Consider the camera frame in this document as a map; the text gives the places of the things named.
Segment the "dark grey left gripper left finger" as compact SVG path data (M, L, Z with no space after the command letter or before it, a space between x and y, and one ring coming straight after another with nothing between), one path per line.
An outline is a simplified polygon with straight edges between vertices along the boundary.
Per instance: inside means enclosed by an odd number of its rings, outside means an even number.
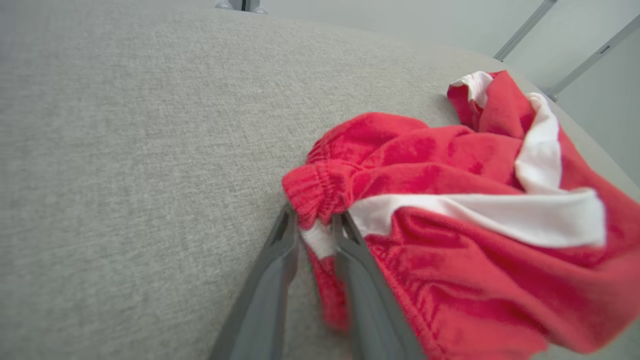
M297 215L281 208L215 340L211 360L280 360L288 290L298 268Z

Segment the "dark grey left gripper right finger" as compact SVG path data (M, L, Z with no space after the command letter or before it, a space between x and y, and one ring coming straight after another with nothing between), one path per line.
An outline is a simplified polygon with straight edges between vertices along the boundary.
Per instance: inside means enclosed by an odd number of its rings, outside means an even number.
M349 212L332 216L355 360L424 360L422 346Z

